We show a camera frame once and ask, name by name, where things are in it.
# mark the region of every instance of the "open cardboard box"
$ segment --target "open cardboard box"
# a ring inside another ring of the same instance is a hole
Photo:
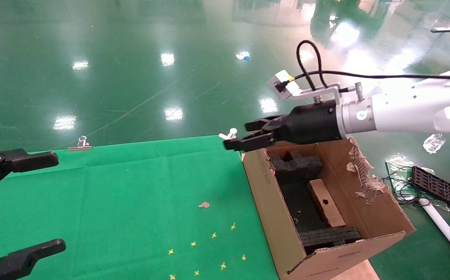
[[[362,240],[306,254],[267,154],[276,152],[282,158],[292,150],[319,157],[319,178],[346,225],[356,227]],[[354,138],[312,145],[280,142],[247,152],[243,164],[280,280],[332,279],[415,231],[389,188],[369,177],[372,167]]]

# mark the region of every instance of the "green floor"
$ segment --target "green floor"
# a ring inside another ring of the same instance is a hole
[[[437,74],[450,69],[450,33],[429,30],[448,21],[450,0],[0,0],[0,149],[241,133],[298,104],[279,102],[266,81],[299,73],[300,40],[317,42],[324,69]],[[302,55],[314,70],[310,49]],[[362,82],[370,94],[411,81]],[[435,155],[422,147],[428,136],[356,138],[377,176],[399,154],[450,181],[450,135]],[[373,257],[375,270],[383,280],[450,279],[449,243],[421,209],[405,211],[418,231]]]

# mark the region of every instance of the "green tablecloth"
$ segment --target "green tablecloth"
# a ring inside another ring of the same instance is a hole
[[[67,244],[28,279],[278,279],[239,154],[216,136],[58,156],[0,183],[0,257]]]

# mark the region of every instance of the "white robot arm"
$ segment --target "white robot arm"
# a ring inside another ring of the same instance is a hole
[[[302,90],[285,70],[269,87],[280,100],[314,98],[314,104],[293,108],[288,115],[273,115],[245,124],[245,137],[225,140],[226,149],[252,151],[286,140],[310,144],[347,138],[365,131],[450,133],[450,79],[426,79],[408,90],[375,94],[365,98],[360,83],[353,89],[357,100],[344,102],[339,84]],[[323,101],[321,95],[332,94]]]

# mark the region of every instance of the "wire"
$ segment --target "wire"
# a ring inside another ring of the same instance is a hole
[[[393,173],[389,174],[387,177],[381,178],[381,180],[389,180],[389,182],[391,183],[391,190],[392,190],[392,194],[394,195],[394,198],[396,198],[396,200],[398,201],[399,205],[407,205],[407,204],[411,204],[413,206],[423,206],[422,204],[420,204],[419,200],[421,198],[426,198],[427,200],[429,200],[429,203],[426,205],[431,204],[431,201],[434,200],[433,198],[428,197],[425,193],[423,193],[419,188],[417,188],[417,186],[415,186],[415,184],[406,181],[406,180],[401,180],[398,178],[393,178],[392,176],[394,174],[396,174],[396,172],[403,170],[405,168],[411,168],[411,166],[403,166],[398,168],[397,170],[395,170]],[[396,187],[394,186],[394,183],[392,183],[392,181],[398,181],[401,183],[404,183],[403,185],[401,185],[401,188],[397,191]],[[415,195],[413,198],[406,198],[403,195],[403,189],[406,187],[412,187],[412,189],[415,191]]]
[[[306,43],[306,41],[307,41],[307,40],[301,41],[301,42],[298,44],[298,47],[296,48],[296,58],[298,59],[299,68],[301,68],[301,71],[303,72],[303,76],[302,76],[302,77],[305,77],[305,78],[306,78],[306,80],[308,81],[308,84],[310,85],[312,91],[315,91],[315,90],[317,90],[317,89],[316,89],[315,85],[313,84],[313,81],[312,81],[312,79],[310,78],[310,75],[309,75],[308,73],[306,73],[305,66],[303,66],[303,62],[301,61],[301,52],[300,52],[300,50],[301,50],[301,46],[302,46],[304,43]]]
[[[325,82],[325,80],[323,79],[323,75],[322,75],[322,69],[321,69],[321,55],[320,52],[317,48],[317,46],[314,44],[314,42],[310,41],[310,40],[303,40],[298,44],[298,47],[296,48],[296,58],[298,59],[298,64],[299,64],[299,68],[301,68],[301,71],[303,71],[303,75],[306,77],[306,80],[308,81],[308,83],[310,84],[310,87],[312,88],[313,91],[316,90],[313,81],[310,78],[310,74],[306,72],[305,66],[303,66],[303,62],[301,61],[301,46],[304,44],[310,44],[310,46],[314,49],[315,54],[317,55],[317,63],[318,63],[318,73],[319,73],[319,77],[320,77],[320,81],[322,83],[322,85],[327,88],[328,85]]]
[[[392,78],[415,78],[415,79],[442,79],[442,80],[450,80],[450,76],[439,76],[439,75],[422,75],[422,74],[401,74],[401,75],[362,75],[362,74],[354,74],[342,71],[332,71],[332,70],[318,70],[307,72],[306,75],[314,75],[314,74],[333,74],[333,75],[342,75],[342,76],[351,76],[358,78],[367,78],[367,79],[392,79]],[[298,75],[294,77],[294,80],[299,78],[303,78],[305,74]]]

